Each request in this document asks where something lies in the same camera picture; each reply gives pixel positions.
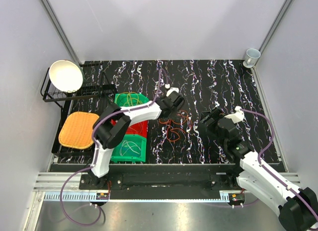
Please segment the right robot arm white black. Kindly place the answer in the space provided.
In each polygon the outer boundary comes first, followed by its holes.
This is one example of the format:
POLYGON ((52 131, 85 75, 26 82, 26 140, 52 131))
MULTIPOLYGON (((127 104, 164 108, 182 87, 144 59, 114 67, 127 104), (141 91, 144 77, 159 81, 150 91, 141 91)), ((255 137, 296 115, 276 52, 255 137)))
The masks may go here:
POLYGON ((316 231, 318 229, 318 199, 310 188, 300 188, 272 168, 262 158, 273 140, 260 152, 240 139, 237 123, 245 118, 246 109, 237 106, 226 115, 215 108, 202 112, 200 122, 222 146, 227 159, 235 165, 227 172, 226 185, 252 193, 268 206, 287 231, 316 231))

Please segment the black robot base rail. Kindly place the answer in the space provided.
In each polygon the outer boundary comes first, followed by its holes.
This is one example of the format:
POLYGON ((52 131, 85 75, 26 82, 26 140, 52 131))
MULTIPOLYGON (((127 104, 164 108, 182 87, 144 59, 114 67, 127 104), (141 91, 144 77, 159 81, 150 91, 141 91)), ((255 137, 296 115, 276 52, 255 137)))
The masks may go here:
POLYGON ((110 188, 113 200, 207 200, 219 191, 241 188, 233 177, 234 164, 111 164, 109 173, 80 177, 81 190, 110 188))

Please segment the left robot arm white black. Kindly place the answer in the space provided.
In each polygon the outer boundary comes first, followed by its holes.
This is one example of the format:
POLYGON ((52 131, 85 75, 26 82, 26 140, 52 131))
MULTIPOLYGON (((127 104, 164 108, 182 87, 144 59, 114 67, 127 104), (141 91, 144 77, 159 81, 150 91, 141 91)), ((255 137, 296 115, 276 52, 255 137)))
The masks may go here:
POLYGON ((113 150, 123 141, 130 126, 148 120, 171 118, 183 105, 184 98, 177 91, 141 105, 120 107, 110 104, 93 125, 95 150, 90 165, 93 174, 90 184, 96 189, 106 186, 113 150))

